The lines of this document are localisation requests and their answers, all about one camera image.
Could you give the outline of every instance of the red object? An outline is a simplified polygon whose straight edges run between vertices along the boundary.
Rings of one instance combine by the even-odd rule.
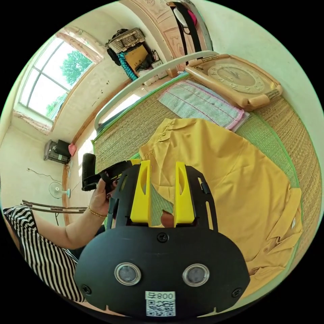
[[[193,20],[193,23],[195,24],[195,27],[196,27],[196,25],[197,25],[197,18],[196,18],[196,16],[190,10],[188,10],[188,14],[191,16],[191,18]]]
[[[76,150],[77,150],[76,146],[73,143],[71,143],[69,145],[69,152],[70,152],[71,156],[74,156]]]

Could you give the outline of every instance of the pink bag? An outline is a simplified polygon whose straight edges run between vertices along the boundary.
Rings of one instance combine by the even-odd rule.
[[[71,156],[74,156],[76,150],[77,150],[76,146],[73,143],[71,143],[69,145],[69,152],[70,152]]]

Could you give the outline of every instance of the window frame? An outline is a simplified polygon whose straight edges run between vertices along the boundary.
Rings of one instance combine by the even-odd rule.
[[[82,73],[82,75],[79,77],[78,80],[75,81],[73,87],[69,90],[67,88],[65,88],[63,85],[59,84],[57,81],[55,81],[53,78],[51,78],[50,76],[48,76],[46,73],[43,72],[43,70],[45,69],[45,67],[47,66],[48,62],[50,61],[50,59],[54,56],[54,54],[57,52],[57,50],[65,43],[65,41],[61,41],[61,43],[55,48],[55,50],[52,52],[52,54],[49,56],[49,58],[46,60],[46,62],[44,63],[43,67],[41,69],[37,68],[35,65],[37,64],[38,60],[41,58],[41,56],[44,54],[44,52],[46,51],[46,49],[49,47],[49,45],[56,39],[56,37],[54,36],[52,39],[50,39],[49,42],[47,42],[46,46],[44,46],[42,49],[40,49],[40,53],[35,57],[35,59],[31,62],[30,64],[30,69],[28,71],[28,75],[24,81],[24,85],[23,87],[21,88],[21,91],[20,91],[20,94],[19,94],[19,99],[18,99],[18,103],[23,106],[25,109],[37,114],[38,116],[40,116],[41,118],[44,118],[45,120],[49,121],[50,124],[53,126],[55,121],[56,121],[56,117],[59,115],[59,111],[61,110],[61,108],[64,106],[64,103],[65,101],[68,99],[69,97],[69,94],[71,92],[74,91],[74,88],[78,85],[78,81],[84,76],[85,73],[87,73],[87,71],[89,69],[91,69],[93,66],[94,66],[94,62],[91,62],[91,64],[88,66],[88,68]],[[29,77],[32,73],[33,70],[36,70],[38,72],[38,76],[36,77],[35,81],[34,81],[34,84],[33,84],[33,87],[31,88],[31,91],[29,93],[29,97],[28,97],[28,100],[27,100],[27,104],[24,105],[22,102],[21,102],[21,97],[22,97],[22,94],[23,94],[23,91],[25,89],[25,86],[29,80]],[[64,99],[64,101],[61,103],[60,105],[60,108],[56,114],[56,116],[54,117],[54,119],[52,120],[51,118],[41,114],[40,112],[30,108],[28,105],[29,105],[29,102],[30,102],[30,99],[31,99],[31,96],[34,92],[34,89],[35,89],[35,86],[40,78],[40,76],[43,75],[45,76],[46,78],[48,78],[50,81],[54,82],[56,85],[58,85],[59,87],[61,87],[63,90],[66,91],[67,95],[66,95],[66,98]]]

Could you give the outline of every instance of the striped shirt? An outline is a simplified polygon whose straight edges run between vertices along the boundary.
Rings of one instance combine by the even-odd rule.
[[[50,288],[77,302],[85,301],[73,275],[78,260],[67,249],[38,233],[34,214],[25,206],[3,210],[20,244],[20,252],[36,275]]]

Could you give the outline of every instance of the woman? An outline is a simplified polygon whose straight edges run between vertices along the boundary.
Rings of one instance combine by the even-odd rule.
[[[81,252],[78,249],[82,250],[96,234],[102,232],[100,228],[109,209],[106,197],[113,192],[106,194],[105,182],[100,179],[86,211],[66,227],[47,222],[26,206],[3,210],[10,236],[25,261],[43,282],[72,301],[85,301],[73,279],[77,256]],[[161,218],[168,227],[173,226],[170,216],[173,219],[166,213]]]

